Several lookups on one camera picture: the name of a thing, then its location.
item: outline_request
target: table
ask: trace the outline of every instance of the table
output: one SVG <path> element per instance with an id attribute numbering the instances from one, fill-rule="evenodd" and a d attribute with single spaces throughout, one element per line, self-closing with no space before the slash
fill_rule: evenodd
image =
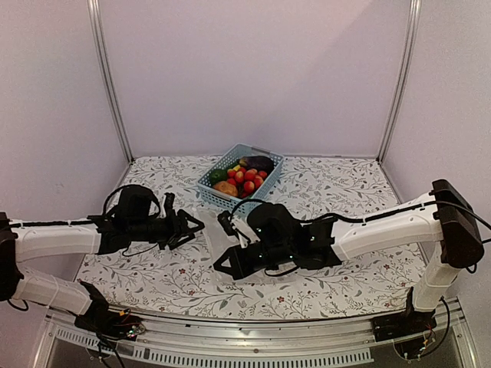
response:
<path id="1" fill-rule="evenodd" d="M 208 208 L 196 187 L 216 156 L 143 157 L 124 184 L 151 188 L 162 201 L 176 194 L 175 208 Z M 267 200 L 308 219 L 327 211 L 362 215 L 397 204 L 380 166 L 372 159 L 287 157 Z M 148 244 L 132 244 L 128 253 Z M 236 284 L 214 281 L 203 235 L 175 251 L 126 258 L 87 255 L 77 278 L 94 284 L 114 305 L 145 311 L 242 320 L 351 317 L 404 307 L 407 289 L 423 273 L 417 245 L 376 251 L 317 271 L 298 271 L 291 282 Z"/>

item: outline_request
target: blue plastic basket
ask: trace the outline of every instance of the blue plastic basket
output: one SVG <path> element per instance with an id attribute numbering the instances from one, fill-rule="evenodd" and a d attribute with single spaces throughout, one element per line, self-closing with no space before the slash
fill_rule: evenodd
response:
<path id="1" fill-rule="evenodd" d="M 209 182 L 209 174 L 214 169 L 227 169 L 233 163 L 237 162 L 244 156 L 267 156 L 273 160 L 275 163 L 275 168 L 268 175 L 264 183 L 261 187 L 252 194 L 250 198 L 254 199 L 266 199 L 269 191 L 275 185 L 275 182 L 279 179 L 279 176 L 282 172 L 282 165 L 284 157 L 278 155 L 276 153 L 269 152 L 266 149 L 247 146 L 245 144 L 237 144 L 235 145 L 229 152 L 227 152 L 213 167 L 208 170 L 203 177 L 198 180 L 198 189 L 201 192 L 201 197 L 207 202 L 212 203 L 213 205 L 217 205 L 218 207 L 222 207 L 224 209 L 228 209 L 232 211 L 237 203 L 241 201 L 236 197 L 232 197 L 225 193 L 219 192 L 211 188 L 211 183 Z M 241 205 L 237 210 L 238 215 L 248 215 L 257 205 L 258 203 L 246 203 L 245 205 Z"/>

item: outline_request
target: green avocado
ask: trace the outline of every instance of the green avocado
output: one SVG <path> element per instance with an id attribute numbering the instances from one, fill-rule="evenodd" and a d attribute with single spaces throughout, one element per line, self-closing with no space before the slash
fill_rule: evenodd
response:
<path id="1" fill-rule="evenodd" d="M 212 186 L 214 186 L 218 182 L 224 182 L 228 179 L 227 171 L 224 169 L 214 169 L 209 174 L 209 182 Z"/>

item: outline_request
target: eggplant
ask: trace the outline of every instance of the eggplant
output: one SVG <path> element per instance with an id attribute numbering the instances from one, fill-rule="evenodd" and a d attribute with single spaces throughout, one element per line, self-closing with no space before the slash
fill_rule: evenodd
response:
<path id="1" fill-rule="evenodd" d="M 275 168 L 275 163 L 273 160 L 266 156 L 242 157 L 239 160 L 239 165 L 244 166 L 247 169 L 266 171 L 268 175 L 271 174 L 271 171 L 273 171 Z"/>

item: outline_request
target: white backdrop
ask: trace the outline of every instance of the white backdrop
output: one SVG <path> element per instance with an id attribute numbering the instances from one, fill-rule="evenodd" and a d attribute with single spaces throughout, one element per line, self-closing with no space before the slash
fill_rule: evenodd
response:
<path id="1" fill-rule="evenodd" d="M 126 163 L 97 65 L 86 0 L 2 1 L 0 211 L 11 219 L 101 213 Z M 35 260 L 63 278 L 81 256 Z M 0 303 L 0 366 L 29 366 L 46 309 Z"/>
<path id="2" fill-rule="evenodd" d="M 491 221 L 491 3 L 425 0 L 387 170 L 405 200 L 448 179 Z M 483 238 L 490 238 L 487 230 Z M 483 366 L 491 365 L 491 254 L 456 290 Z"/>
<path id="3" fill-rule="evenodd" d="M 106 0 L 104 35 L 135 156 L 376 156 L 410 2 Z"/>

